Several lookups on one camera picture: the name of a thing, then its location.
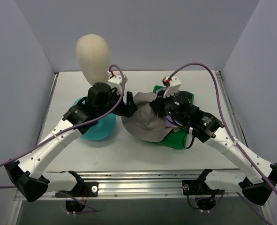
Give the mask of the purple baseball cap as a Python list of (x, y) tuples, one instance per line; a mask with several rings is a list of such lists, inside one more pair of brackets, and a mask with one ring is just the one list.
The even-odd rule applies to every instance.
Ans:
[(173, 123), (172, 119), (170, 116), (165, 116), (165, 120), (166, 120), (166, 127), (170, 127), (170, 128), (176, 128), (177, 126)]

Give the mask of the grey bucket hat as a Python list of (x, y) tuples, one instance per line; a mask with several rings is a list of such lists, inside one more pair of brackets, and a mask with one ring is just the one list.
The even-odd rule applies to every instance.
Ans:
[(124, 128), (135, 138), (156, 143), (171, 132), (172, 129), (166, 127), (166, 119), (158, 118), (149, 105), (156, 97), (153, 92), (137, 93), (133, 99), (138, 110), (130, 118), (121, 118)]

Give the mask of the teal bucket hat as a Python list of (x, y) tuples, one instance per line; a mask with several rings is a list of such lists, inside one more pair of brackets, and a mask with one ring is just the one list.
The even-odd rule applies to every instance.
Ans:
[(116, 126), (116, 115), (109, 114), (98, 121), (96, 125), (86, 131), (81, 138), (88, 141), (100, 141), (110, 136)]

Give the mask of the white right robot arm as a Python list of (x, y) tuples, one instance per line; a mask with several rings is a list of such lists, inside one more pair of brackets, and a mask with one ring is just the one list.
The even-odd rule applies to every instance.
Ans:
[(160, 91), (150, 107), (156, 116), (169, 116), (181, 128), (192, 128), (193, 138), (216, 149), (238, 167), (239, 173), (205, 169), (196, 182), (199, 192), (205, 194), (219, 189), (238, 192), (256, 205), (267, 202), (277, 184), (277, 163), (263, 159), (238, 139), (231, 138), (218, 118), (193, 105), (190, 92), (179, 91), (164, 97)]

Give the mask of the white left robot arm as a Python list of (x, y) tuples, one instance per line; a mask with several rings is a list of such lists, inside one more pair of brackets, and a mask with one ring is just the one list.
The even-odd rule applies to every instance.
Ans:
[(34, 202), (46, 192), (62, 191), (76, 197), (89, 192), (84, 180), (74, 171), (46, 172), (47, 166), (74, 140), (97, 125), (102, 115), (131, 117), (137, 111), (132, 92), (126, 101), (106, 83), (98, 82), (87, 96), (70, 107), (53, 131), (29, 154), (5, 164), (6, 172), (28, 202)]

